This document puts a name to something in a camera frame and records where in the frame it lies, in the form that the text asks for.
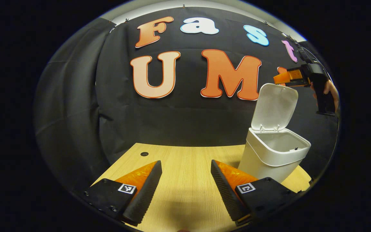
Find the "open lid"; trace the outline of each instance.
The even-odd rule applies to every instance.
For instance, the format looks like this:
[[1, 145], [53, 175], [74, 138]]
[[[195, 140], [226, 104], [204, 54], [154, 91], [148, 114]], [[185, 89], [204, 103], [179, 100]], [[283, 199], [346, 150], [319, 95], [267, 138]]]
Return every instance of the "open lid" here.
[[255, 131], [275, 131], [286, 128], [293, 116], [299, 94], [293, 88], [264, 84], [259, 91], [252, 119]]

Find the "white trash bin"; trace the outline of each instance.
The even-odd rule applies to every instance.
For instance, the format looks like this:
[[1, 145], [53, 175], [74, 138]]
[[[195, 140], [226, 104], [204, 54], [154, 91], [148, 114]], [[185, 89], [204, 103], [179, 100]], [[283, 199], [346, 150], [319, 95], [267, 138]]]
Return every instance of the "white trash bin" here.
[[268, 83], [260, 88], [238, 169], [281, 183], [306, 157], [310, 142], [286, 128], [298, 98], [295, 89], [282, 85]]

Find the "human hand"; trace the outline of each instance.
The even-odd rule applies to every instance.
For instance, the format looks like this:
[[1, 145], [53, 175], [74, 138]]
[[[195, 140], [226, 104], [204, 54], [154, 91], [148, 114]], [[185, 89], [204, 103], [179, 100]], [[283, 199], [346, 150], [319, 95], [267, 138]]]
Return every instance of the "human hand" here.
[[[313, 86], [313, 82], [311, 82], [311, 86], [310, 88], [315, 91], [314, 89], [314, 86]], [[337, 111], [337, 108], [339, 106], [339, 92], [337, 91], [336, 87], [334, 86], [333, 82], [331, 82], [330, 80], [328, 80], [326, 82], [326, 84], [324, 85], [324, 91], [323, 93], [324, 94], [328, 94], [328, 92], [330, 91], [331, 95], [333, 96], [333, 100], [334, 100], [334, 110], [335, 112]], [[317, 95], [316, 93], [313, 94], [313, 97], [315, 99], [317, 99]]]

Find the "white wall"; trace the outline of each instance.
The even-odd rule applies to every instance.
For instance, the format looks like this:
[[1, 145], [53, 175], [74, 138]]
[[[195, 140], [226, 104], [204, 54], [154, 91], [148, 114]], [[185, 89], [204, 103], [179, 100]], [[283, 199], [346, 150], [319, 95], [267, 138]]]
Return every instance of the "white wall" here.
[[261, 22], [266, 21], [268, 25], [281, 32], [284, 32], [287, 35], [290, 35], [298, 42], [306, 40], [290, 26], [281, 22], [278, 18], [274, 17], [268, 12], [239, 0], [134, 0], [106, 12], [105, 14], [101, 15], [101, 18], [108, 19], [119, 25], [125, 22], [125, 19], [134, 19], [141, 15], [156, 12], [162, 9], [182, 7], [183, 4], [185, 4], [185, 7], [200, 6], [228, 10], [237, 14], [245, 15], [252, 19], [259, 20]]

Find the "wooden table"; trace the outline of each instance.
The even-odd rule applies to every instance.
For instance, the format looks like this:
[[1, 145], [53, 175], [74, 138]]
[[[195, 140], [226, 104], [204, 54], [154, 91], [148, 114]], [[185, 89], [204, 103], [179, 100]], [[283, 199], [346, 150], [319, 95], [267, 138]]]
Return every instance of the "wooden table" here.
[[[211, 160], [237, 168], [243, 150], [244, 145], [170, 147], [136, 143], [96, 182], [103, 178], [118, 179], [161, 160], [162, 175], [153, 200], [143, 221], [134, 228], [145, 232], [177, 232], [180, 229], [191, 232], [231, 231], [238, 227], [228, 215], [212, 178]], [[142, 157], [140, 153], [144, 151], [149, 155]], [[298, 166], [282, 184], [298, 192], [309, 188], [310, 180], [310, 176]]]

